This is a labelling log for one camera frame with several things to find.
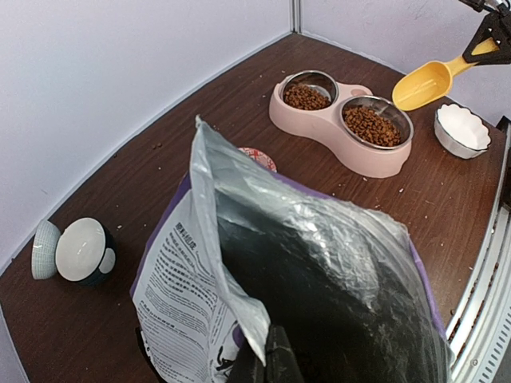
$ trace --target bowl rim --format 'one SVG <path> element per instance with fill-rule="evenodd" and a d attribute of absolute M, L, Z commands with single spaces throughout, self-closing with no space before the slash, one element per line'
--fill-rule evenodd
<path fill-rule="evenodd" d="M 302 70 L 301 72 L 298 72 L 298 73 L 295 73 L 295 74 L 291 74 L 288 77 L 286 77 L 286 79 L 284 80 L 284 82 L 282 84 L 282 88 L 280 89 L 280 92 L 279 92 L 280 93 L 280 99 L 282 100 L 282 102 L 284 104 L 286 104 L 285 101 L 284 101 L 284 90 L 285 90 L 285 88 L 289 85 L 289 83 L 291 81 L 293 81 L 298 76 L 302 76 L 302 75 L 308 74 L 308 73 L 320 74 L 320 75 L 328 78 L 328 80 L 330 80 L 332 82 L 332 84 L 334 85 L 335 98 L 333 100 L 331 100 L 330 105 L 328 105 L 326 108 L 318 109 L 318 110 L 307 110 L 307 112 L 318 112 L 320 110 L 325 110 L 325 109 L 330 108 L 339 99 L 339 92 L 340 92 L 340 90 L 339 90 L 339 86 L 337 84 L 337 81 L 330 74 L 328 74 L 326 72 L 323 72 L 321 70 L 307 69 L 307 70 Z"/>
<path fill-rule="evenodd" d="M 443 131 L 443 132 L 444 132 L 444 133 L 445 133 L 445 134 L 446 134 L 446 135 L 447 135 L 447 136 L 448 136 L 448 137 L 449 137 L 452 141 L 456 142 L 457 144 L 460 144 L 463 148 L 466 148 L 466 149 L 470 150 L 471 152 L 476 152 L 476 153 L 479 153 L 479 152 L 487 152 L 487 151 L 488 151 L 488 149 L 489 149 L 489 146 L 492 144 L 492 137 L 489 135 L 489 129 L 488 129 L 488 127 L 487 127 L 487 126 L 485 126 L 485 125 L 483 124 L 483 126 L 484 126 L 486 129 L 488 129 L 488 138 L 489 138 L 489 143 L 488 143 L 488 145 L 486 145 L 486 148 L 484 148 L 484 149 L 474 149 L 474 148 L 471 148 L 471 147 L 469 147 L 469 146 L 466 146 L 466 145 L 462 144 L 460 141 L 456 140 L 454 137 L 452 137 L 452 136 L 449 134 L 449 132 L 447 132 L 447 131 L 446 131 L 446 129 L 444 128 L 444 125 L 442 125 L 442 123 L 440 122 L 440 119 L 438 118 L 438 112 L 440 111 L 440 109 L 441 109 L 444 105 L 442 105 L 440 108 L 438 108 L 438 109 L 437 109 L 437 111 L 436 111 L 436 112 L 435 112 L 435 114 L 434 114 L 434 120 L 435 120 L 435 122 L 437 122 L 437 123 L 438 123 L 438 126 L 440 126 L 440 128 L 442 128 L 442 131 Z M 472 114 L 472 115 L 474 115 L 474 116 L 475 116 L 475 114 L 473 114 L 473 113 L 472 113 L 472 111 L 471 111 L 470 109 L 468 109 L 468 108 L 463 108 L 463 107 L 461 107 L 461 106 L 460 106 L 460 105 L 458 105 L 458 104 L 450 104 L 450 105 L 457 105 L 460 109 L 467 109 L 467 110 L 470 112 L 470 114 Z"/>
<path fill-rule="evenodd" d="M 380 101 L 385 101 L 388 105 L 390 106 L 393 106 L 394 108 L 396 108 L 397 111 L 399 111 L 404 117 L 405 117 L 405 120 L 406 122 L 408 123 L 408 125 L 410 126 L 410 135 L 408 136 L 408 138 L 402 142 L 401 144 L 399 145 L 396 145 L 396 146 L 380 146 L 380 145 L 376 145 L 376 144 L 372 144 L 371 142 L 367 142 L 365 141 L 364 139 L 360 138 L 359 136 L 357 136 L 355 133 L 353 133 L 351 131 L 351 129 L 349 129 L 346 125 L 346 123 L 344 122 L 344 117 L 343 117 L 343 109 L 344 107 L 346 106 L 346 104 L 349 102 L 349 101 L 352 101 L 352 100 L 355 100 L 355 99 L 358 99 L 358 98 L 370 98 L 370 99 L 373 99 L 373 100 L 380 100 Z M 355 138 L 358 142 L 366 145 L 367 147 L 369 148 L 373 148 L 373 149 L 378 149 L 378 150 L 383 150 L 383 151 L 386 151 L 386 152 L 390 152 L 390 151 L 393 151 L 393 150 L 397 150 L 397 149 L 400 149 L 400 148 L 403 148 L 405 147 L 406 145 L 408 145 L 409 142 L 412 141 L 412 139 L 414 138 L 414 123 L 412 122 L 412 120 L 410 119 L 410 116 L 408 116 L 408 113 L 402 111 L 400 108 L 398 108 L 394 102 L 390 101 L 390 100 L 387 100 L 385 97 L 380 97 L 380 96 L 375 96 L 375 95 L 371 95 L 371 94 L 364 94 L 364 95 L 361 95 L 361 96 L 353 96 L 353 97 L 350 97 L 350 98 L 347 98 L 346 100 L 344 100 L 341 105 L 339 106 L 339 118 L 341 120 L 341 125 L 342 127 L 344 128 L 344 130 L 346 130 L 348 132 L 348 134 L 350 134 L 350 136 L 352 138 Z"/>

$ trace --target open bag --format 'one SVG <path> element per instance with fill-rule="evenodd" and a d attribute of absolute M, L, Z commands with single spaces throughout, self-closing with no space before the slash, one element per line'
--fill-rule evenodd
<path fill-rule="evenodd" d="M 305 381 L 443 383 L 452 353 L 406 227 L 269 172 L 197 117 L 132 288 L 169 382 L 222 382 L 282 326 Z"/>

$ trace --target black object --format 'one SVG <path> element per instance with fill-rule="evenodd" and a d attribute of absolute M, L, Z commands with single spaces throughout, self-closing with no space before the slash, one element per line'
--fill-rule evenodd
<path fill-rule="evenodd" d="M 462 1 L 477 11 L 485 8 L 481 1 Z M 463 52 L 463 59 L 466 62 L 477 62 L 477 65 L 503 65 L 511 64 L 511 12 L 509 2 L 500 4 L 496 9 L 491 10 L 479 25 L 477 32 Z M 475 47 L 492 38 L 498 45 L 499 50 L 482 54 L 473 54 Z"/>
<path fill-rule="evenodd" d="M 497 129 L 500 131 L 510 134 L 507 130 L 511 126 L 511 120 L 506 116 L 503 116 L 497 124 Z M 502 184 L 500 203 L 511 211 L 511 156 L 508 154 L 508 159 L 505 165 L 504 181 Z"/>
<path fill-rule="evenodd" d="M 481 12 L 485 9 L 486 1 L 485 0 L 460 0 L 463 4 L 466 4 L 473 10 L 477 12 Z"/>
<path fill-rule="evenodd" d="M 282 326 L 270 326 L 266 340 L 266 369 L 245 341 L 228 383 L 304 383 L 295 354 Z"/>

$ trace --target metal rail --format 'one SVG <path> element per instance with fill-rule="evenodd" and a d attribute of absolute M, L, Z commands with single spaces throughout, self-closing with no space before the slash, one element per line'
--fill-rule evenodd
<path fill-rule="evenodd" d="M 447 328 L 456 358 L 455 383 L 490 383 L 511 339 L 511 215 L 501 204 L 508 167 L 509 121 L 501 178 L 485 238 L 469 282 Z"/>

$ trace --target pink double pet bowl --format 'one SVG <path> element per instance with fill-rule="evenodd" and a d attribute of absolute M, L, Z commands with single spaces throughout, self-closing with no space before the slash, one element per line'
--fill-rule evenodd
<path fill-rule="evenodd" d="M 306 85 L 317 90 L 328 97 L 331 105 L 314 111 L 287 105 L 283 95 L 294 85 Z M 387 148 L 356 136 L 343 120 L 343 110 L 356 106 L 373 109 L 379 116 L 389 119 L 401 134 L 401 144 Z M 341 84 L 319 71 L 300 72 L 277 84 L 271 95 L 270 118 L 277 128 L 287 133 L 325 145 L 344 166 L 370 178 L 398 174 L 412 149 L 414 126 L 404 112 L 390 101 L 372 96 L 365 86 Z"/>

